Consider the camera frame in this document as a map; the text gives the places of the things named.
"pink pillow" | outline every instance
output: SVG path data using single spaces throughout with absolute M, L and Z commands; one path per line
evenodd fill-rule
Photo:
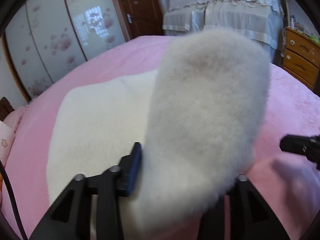
M 3 166 L 7 163 L 14 132 L 9 126 L 0 121 L 0 160 Z M 0 204 L 2 202 L 2 176 L 0 175 Z
M 22 115 L 27 108 L 24 106 L 20 106 L 17 110 L 8 114 L 8 116 L 4 119 L 4 123 L 13 129 L 15 133 L 18 129 L 19 123 L 22 119 Z

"pink bedspread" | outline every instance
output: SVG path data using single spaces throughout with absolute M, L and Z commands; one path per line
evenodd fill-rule
M 171 37 L 144 36 L 77 67 L 34 100 L 24 113 L 6 170 L 28 236 L 48 209 L 46 165 L 60 104 L 72 88 L 142 73 L 158 67 Z M 274 210 L 291 240 L 299 239 L 320 208 L 320 171 L 301 156 L 282 153 L 286 133 L 320 133 L 320 98 L 281 68 L 272 65 L 265 122 L 256 142 L 250 180 Z M 2 212 L 18 233 L 6 188 Z M 197 223 L 172 239 L 196 239 Z

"wooden headboard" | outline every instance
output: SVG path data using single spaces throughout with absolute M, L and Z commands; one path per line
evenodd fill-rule
M 8 114 L 14 111 L 13 107 L 10 105 L 6 98 L 1 98 L 0 100 L 0 121 L 3 121 Z

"nightstand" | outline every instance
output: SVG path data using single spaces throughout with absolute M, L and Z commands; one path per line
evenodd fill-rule
M 320 46 L 304 34 L 286 28 L 282 68 L 320 95 Z

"brown wooden door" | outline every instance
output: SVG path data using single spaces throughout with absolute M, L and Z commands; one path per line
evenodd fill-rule
M 142 35 L 163 35 L 162 13 L 158 0 L 119 0 L 132 38 Z

